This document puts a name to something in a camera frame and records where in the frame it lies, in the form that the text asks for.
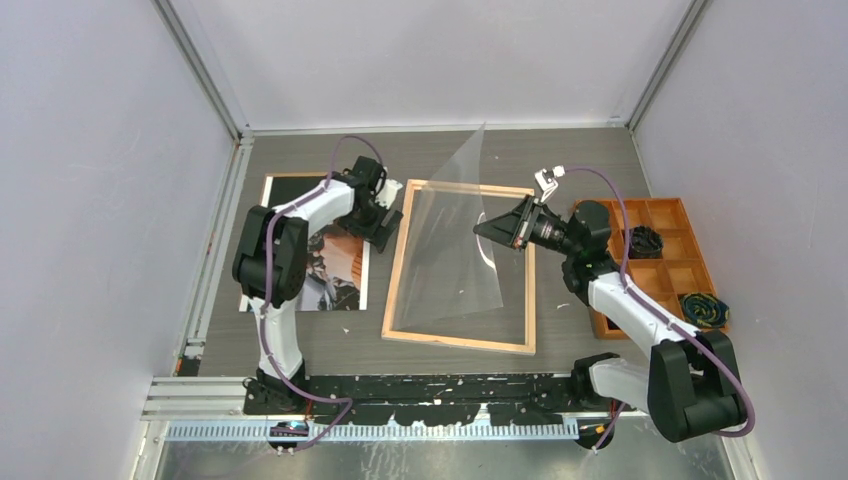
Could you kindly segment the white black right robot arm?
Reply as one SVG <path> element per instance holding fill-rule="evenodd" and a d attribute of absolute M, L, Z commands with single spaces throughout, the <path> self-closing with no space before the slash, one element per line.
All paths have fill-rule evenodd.
<path fill-rule="evenodd" d="M 484 220 L 474 233 L 523 250 L 535 245 L 564 256 L 563 281 L 582 303 L 610 318 L 647 357 L 640 368 L 611 354 L 576 362 L 571 397 L 584 410 L 608 399 L 647 413 L 670 442 L 705 434 L 738 437 L 755 425 L 733 344 L 720 330 L 701 330 L 650 298 L 608 250 L 609 209 L 577 203 L 569 218 L 527 195 L 509 212 Z"/>

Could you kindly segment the clear acrylic sheet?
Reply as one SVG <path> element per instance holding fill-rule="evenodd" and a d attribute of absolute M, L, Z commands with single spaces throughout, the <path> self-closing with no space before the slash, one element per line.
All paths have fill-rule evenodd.
<path fill-rule="evenodd" d="M 473 227 L 486 219 L 480 187 L 485 125 L 413 195 L 393 326 L 412 330 L 503 306 L 490 241 Z"/>

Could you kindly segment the printed photo of people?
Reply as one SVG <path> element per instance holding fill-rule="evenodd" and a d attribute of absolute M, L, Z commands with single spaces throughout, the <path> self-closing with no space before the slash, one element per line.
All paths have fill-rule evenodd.
<path fill-rule="evenodd" d="M 341 228 L 354 187 L 316 174 L 269 175 L 231 267 L 250 309 L 363 310 L 366 242 Z"/>

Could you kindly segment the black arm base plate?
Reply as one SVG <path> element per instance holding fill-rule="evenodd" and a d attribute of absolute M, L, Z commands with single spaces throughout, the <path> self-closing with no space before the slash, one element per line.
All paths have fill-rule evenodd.
<path fill-rule="evenodd" d="M 567 375 L 297 375 L 290 386 L 262 372 L 241 382 L 247 415 L 297 415 L 328 425 L 553 425 L 565 414 L 610 417 L 618 402 L 579 394 Z"/>

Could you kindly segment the light wooden picture frame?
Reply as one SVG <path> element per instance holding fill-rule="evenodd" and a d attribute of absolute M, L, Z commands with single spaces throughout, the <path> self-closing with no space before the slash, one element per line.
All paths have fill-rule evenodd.
<path fill-rule="evenodd" d="M 531 189 L 413 179 L 403 214 L 381 336 L 385 340 L 532 356 L 535 249 L 496 253 L 473 232 L 485 205 Z"/>

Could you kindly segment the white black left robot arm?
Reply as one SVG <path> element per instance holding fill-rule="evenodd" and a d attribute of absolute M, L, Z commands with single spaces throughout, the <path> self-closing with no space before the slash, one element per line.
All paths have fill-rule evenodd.
<path fill-rule="evenodd" d="M 393 204 L 403 184 L 376 159 L 360 156 L 350 169 L 332 171 L 304 193 L 248 210 L 232 277 L 256 318 L 260 360 L 256 380 L 280 412 L 298 412 L 306 400 L 305 364 L 297 339 L 296 300 L 307 280 L 309 240 L 337 225 L 383 252 L 403 218 Z"/>

